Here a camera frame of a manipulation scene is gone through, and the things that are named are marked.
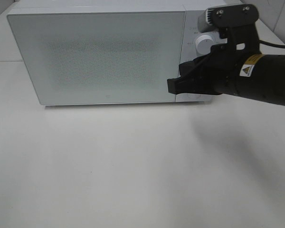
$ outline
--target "white microwave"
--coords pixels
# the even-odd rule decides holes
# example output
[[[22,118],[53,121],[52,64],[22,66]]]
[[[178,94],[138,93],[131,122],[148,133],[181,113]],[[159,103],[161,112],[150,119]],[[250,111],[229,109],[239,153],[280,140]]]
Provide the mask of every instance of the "white microwave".
[[[222,0],[21,0],[7,18],[42,105],[210,100],[168,93],[178,66],[223,42],[197,19]]]

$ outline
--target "yellow warning sticker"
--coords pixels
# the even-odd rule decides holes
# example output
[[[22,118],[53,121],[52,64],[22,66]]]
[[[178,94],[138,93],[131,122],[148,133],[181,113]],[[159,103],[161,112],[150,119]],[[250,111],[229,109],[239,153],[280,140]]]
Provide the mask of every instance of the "yellow warning sticker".
[[[264,55],[262,54],[256,54],[250,56],[245,63],[243,64],[241,71],[239,73],[240,76],[243,77],[250,77],[252,74],[252,70],[255,67],[255,64],[258,62],[258,60],[263,57]]]

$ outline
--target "cable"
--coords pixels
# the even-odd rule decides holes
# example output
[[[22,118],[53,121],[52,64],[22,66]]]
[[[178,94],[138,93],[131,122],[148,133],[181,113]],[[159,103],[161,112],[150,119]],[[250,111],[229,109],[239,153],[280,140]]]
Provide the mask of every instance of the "cable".
[[[273,44],[273,43],[269,43],[269,42],[266,42],[266,41],[263,41],[263,40],[260,40],[260,44],[264,44],[264,45],[267,45],[267,46],[272,46],[272,47],[277,47],[277,48],[285,48],[285,45],[280,45],[280,44]]]

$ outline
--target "screw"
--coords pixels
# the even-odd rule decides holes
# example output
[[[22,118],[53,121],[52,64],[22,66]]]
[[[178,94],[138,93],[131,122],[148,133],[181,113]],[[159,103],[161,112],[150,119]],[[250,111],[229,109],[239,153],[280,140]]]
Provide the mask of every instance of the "screw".
[[[248,10],[250,10],[250,7],[249,7],[249,6],[245,6],[245,7],[243,8],[243,12],[244,12],[244,13],[247,13]]]
[[[218,15],[219,17],[221,17],[221,16],[223,15],[223,13],[224,13],[224,10],[222,10],[222,9],[220,9],[220,10],[217,11],[217,15]]]

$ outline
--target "tabletop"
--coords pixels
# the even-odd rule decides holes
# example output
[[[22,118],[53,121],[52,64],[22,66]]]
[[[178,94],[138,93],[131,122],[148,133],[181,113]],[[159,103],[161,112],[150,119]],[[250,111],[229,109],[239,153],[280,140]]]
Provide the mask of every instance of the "tabletop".
[[[44,107],[3,13],[0,228],[9,227],[285,228],[285,107],[229,95]]]

